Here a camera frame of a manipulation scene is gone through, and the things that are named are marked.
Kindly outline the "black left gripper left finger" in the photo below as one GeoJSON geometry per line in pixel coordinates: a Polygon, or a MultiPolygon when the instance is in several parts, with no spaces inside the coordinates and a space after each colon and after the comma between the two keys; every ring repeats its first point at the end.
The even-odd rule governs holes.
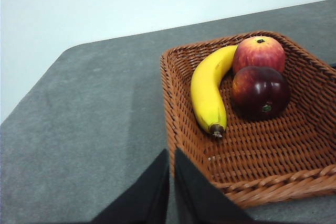
{"type": "Polygon", "coordinates": [[[91,222],[166,223],[169,194],[169,154],[163,149],[137,181],[91,222]]]}

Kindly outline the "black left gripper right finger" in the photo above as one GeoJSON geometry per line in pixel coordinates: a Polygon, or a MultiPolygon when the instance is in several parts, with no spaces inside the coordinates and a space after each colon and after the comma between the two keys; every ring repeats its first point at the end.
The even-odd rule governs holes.
{"type": "Polygon", "coordinates": [[[179,223],[256,223],[213,186],[179,148],[174,168],[179,223]]]}

